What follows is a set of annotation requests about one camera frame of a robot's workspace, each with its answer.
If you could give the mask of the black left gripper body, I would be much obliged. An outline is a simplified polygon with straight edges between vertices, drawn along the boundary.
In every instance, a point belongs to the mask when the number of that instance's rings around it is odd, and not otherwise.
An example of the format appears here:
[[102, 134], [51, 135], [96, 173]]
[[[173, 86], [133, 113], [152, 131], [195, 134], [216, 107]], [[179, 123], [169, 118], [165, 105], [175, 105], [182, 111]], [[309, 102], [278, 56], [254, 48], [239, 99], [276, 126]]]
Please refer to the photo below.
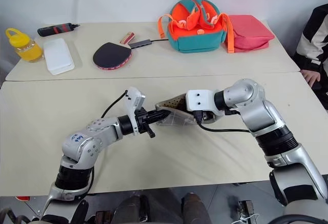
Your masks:
[[135, 110], [135, 120], [137, 122], [138, 132], [140, 134], [149, 133], [149, 125], [147, 123], [148, 112], [144, 107], [141, 107], [139, 110]]

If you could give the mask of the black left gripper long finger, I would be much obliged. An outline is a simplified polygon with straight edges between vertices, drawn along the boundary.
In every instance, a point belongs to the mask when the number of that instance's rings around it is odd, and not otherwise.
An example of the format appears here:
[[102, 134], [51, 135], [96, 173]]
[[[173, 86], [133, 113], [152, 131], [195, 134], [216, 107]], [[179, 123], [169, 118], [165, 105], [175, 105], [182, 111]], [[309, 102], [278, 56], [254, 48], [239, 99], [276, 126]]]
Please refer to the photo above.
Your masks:
[[148, 114], [147, 114], [147, 123], [156, 123], [156, 122], [162, 121], [169, 114], [170, 114], [170, 111], [168, 111], [168, 110], [152, 110], [152, 111], [149, 111]]

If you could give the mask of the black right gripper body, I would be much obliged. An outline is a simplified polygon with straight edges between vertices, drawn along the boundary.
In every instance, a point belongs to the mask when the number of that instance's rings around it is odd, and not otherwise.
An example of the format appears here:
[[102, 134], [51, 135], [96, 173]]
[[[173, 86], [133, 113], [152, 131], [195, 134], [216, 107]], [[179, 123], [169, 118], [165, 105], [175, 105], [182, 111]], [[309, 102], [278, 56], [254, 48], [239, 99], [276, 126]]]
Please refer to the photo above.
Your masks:
[[216, 116], [211, 111], [193, 111], [193, 116], [198, 125], [212, 124], [216, 121]]

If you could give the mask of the person's bare hand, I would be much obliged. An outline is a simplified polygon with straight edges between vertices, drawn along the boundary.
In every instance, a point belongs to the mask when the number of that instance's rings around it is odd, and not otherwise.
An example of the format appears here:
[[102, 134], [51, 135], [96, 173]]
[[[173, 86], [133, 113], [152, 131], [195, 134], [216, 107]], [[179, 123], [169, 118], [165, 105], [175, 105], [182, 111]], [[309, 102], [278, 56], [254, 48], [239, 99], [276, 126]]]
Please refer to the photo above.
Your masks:
[[315, 82], [320, 82], [320, 73], [311, 70], [301, 70], [300, 73], [308, 83], [310, 87], [313, 86]]

